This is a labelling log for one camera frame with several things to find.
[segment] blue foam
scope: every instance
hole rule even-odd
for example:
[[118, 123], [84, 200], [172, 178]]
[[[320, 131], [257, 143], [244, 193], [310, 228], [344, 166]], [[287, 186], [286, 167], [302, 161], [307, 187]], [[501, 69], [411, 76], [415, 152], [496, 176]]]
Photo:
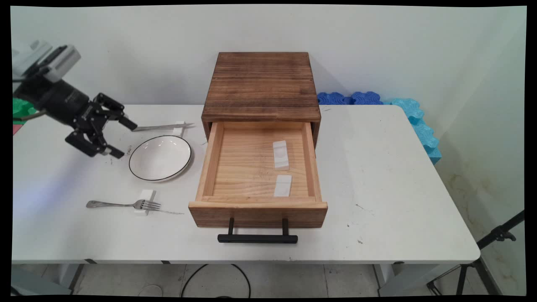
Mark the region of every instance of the blue foam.
[[427, 153], [427, 155], [433, 164], [436, 164], [442, 158], [442, 154], [438, 148], [433, 149], [431, 152]]
[[380, 101], [380, 96], [372, 91], [362, 93], [357, 91], [352, 94], [351, 98], [354, 100], [354, 105], [383, 105]]
[[412, 125], [414, 131], [418, 135], [419, 141], [422, 143], [425, 151], [427, 153], [432, 152], [436, 147], [438, 147], [438, 139], [433, 136], [433, 128], [427, 126], [423, 120], [417, 123], [417, 125]]
[[423, 110], [419, 108], [419, 103], [411, 98], [396, 98], [391, 101], [391, 104], [401, 107], [413, 125], [425, 115]]
[[317, 95], [317, 100], [319, 105], [351, 105], [352, 99], [349, 97], [344, 97], [342, 94], [337, 92], [332, 92], [328, 94], [326, 92], [321, 92]]

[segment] green object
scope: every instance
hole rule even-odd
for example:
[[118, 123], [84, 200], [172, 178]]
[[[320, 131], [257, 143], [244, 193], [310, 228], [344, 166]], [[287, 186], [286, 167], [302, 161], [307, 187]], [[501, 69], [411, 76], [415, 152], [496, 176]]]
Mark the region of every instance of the green object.
[[[23, 99], [13, 98], [13, 118], [22, 118], [36, 113], [33, 105]], [[25, 121], [13, 121], [14, 125], [24, 125]]]

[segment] wooden drawer unit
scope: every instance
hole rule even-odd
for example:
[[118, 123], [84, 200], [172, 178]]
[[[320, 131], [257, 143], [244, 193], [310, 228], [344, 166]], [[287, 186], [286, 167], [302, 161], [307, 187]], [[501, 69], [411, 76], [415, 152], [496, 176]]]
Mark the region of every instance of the wooden drawer unit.
[[[320, 112], [307, 53], [220, 53], [202, 121], [208, 137], [195, 201], [199, 227], [321, 227], [315, 160]], [[272, 143], [285, 140], [289, 170], [276, 171]], [[289, 197], [274, 197], [292, 175]]]

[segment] drawer handle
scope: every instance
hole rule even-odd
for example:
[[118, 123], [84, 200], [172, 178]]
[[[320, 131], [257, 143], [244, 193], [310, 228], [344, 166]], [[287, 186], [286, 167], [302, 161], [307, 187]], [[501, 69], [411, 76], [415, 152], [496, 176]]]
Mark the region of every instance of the drawer handle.
[[227, 234], [219, 234], [218, 242], [227, 243], [297, 243], [297, 235], [289, 235], [289, 222], [287, 218], [281, 221], [282, 235], [248, 235], [233, 234], [233, 223], [235, 219], [229, 219], [229, 230]]

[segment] white block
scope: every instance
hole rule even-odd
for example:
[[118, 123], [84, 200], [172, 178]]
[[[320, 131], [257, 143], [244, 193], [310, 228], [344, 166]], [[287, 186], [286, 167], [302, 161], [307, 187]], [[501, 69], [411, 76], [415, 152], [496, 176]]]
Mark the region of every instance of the white block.
[[289, 170], [289, 158], [287, 157], [287, 143], [285, 140], [272, 143], [274, 151], [274, 169], [276, 171]]
[[[148, 200], [148, 201], [153, 201], [153, 199], [155, 199], [155, 194], [157, 194], [157, 191], [155, 190], [142, 190], [142, 193], [140, 194], [140, 196], [138, 197], [137, 201], [140, 200], [140, 199], [144, 199], [144, 200]], [[147, 216], [147, 214], [149, 214], [149, 210], [138, 210], [138, 209], [134, 209], [134, 214], [138, 215], [138, 216]]]
[[289, 197], [291, 194], [291, 175], [278, 175], [276, 177], [276, 188], [274, 189], [274, 197]]
[[[184, 121], [176, 121], [175, 122], [176, 124], [184, 124], [185, 122]], [[185, 132], [185, 127], [181, 127], [181, 128], [174, 128], [173, 129], [173, 135], [176, 135], [180, 138], [183, 137], [183, 133]]]

